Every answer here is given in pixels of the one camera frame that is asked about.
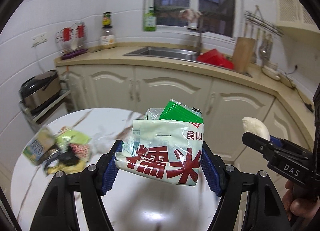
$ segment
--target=stainless steel sink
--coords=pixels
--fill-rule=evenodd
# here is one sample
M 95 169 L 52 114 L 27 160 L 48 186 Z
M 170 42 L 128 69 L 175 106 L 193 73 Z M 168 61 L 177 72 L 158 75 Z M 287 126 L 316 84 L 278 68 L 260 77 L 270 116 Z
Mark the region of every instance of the stainless steel sink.
M 125 54 L 125 56 L 148 56 L 196 61 L 196 52 L 163 47 L 144 47 Z

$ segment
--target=pile of snack packages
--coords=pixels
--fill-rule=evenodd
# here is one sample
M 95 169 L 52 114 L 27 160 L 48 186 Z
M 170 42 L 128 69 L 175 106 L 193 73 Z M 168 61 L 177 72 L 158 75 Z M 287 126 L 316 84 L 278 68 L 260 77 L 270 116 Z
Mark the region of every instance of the pile of snack packages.
M 132 122 L 122 152 L 116 153 L 117 168 L 173 184 L 195 186 L 198 180 L 204 124 L 201 112 L 175 100 L 165 108 L 151 108 L 143 119 Z M 23 154 L 42 164 L 47 174 L 81 172 L 94 146 L 90 137 L 63 127 L 53 134 L 43 127 Z
M 54 135 L 43 127 L 27 144 L 23 154 L 34 164 L 42 164 L 47 174 L 64 171 L 81 172 L 91 156 L 90 137 L 74 129 L 63 127 Z
M 133 120 L 128 142 L 116 153 L 119 169 L 172 184 L 195 186 L 204 124 L 201 112 L 175 100 Z

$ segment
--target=green package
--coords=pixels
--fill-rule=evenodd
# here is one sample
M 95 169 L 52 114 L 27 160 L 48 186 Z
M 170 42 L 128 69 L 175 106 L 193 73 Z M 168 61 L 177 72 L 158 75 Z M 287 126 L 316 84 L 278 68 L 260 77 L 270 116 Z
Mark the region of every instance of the green package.
M 203 123 L 203 119 L 197 114 L 201 115 L 201 113 L 197 111 L 188 110 L 183 104 L 179 104 L 175 100 L 170 100 L 159 119 Z
M 56 138 L 57 146 L 62 152 L 66 152 L 69 144 L 85 145 L 90 141 L 90 137 L 77 130 L 68 130 Z

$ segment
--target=cabinet handle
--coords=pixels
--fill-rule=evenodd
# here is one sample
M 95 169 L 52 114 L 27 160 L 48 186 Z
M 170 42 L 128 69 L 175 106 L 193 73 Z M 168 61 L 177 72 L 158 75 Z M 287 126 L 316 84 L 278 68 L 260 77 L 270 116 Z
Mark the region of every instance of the cabinet handle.
M 81 76 L 81 81 L 82 81 L 82 88 L 84 89 L 84 92 L 87 93 L 87 87 L 85 86 L 85 81 L 83 76 Z
M 137 101 L 140 102 L 140 80 L 137 80 L 136 84 L 136 96 L 137 96 Z
M 130 99 L 133 100 L 133 84 L 132 84 L 133 80 L 130 80 L 129 82 L 129 96 Z
M 215 97 L 216 97 L 216 93 L 213 92 L 210 96 L 210 105 L 209 105 L 207 112 L 205 113 L 206 115 L 209 115 L 211 113 Z

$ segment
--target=dish drying rack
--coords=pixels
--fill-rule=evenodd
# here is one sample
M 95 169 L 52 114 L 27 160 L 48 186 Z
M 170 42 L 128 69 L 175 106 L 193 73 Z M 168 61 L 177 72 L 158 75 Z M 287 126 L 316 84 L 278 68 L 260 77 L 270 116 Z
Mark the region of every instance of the dish drying rack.
M 71 27 L 66 27 L 55 34 L 55 43 L 60 54 L 62 54 L 62 60 L 73 58 L 88 51 L 84 47 L 86 34 L 84 22 L 74 23 Z

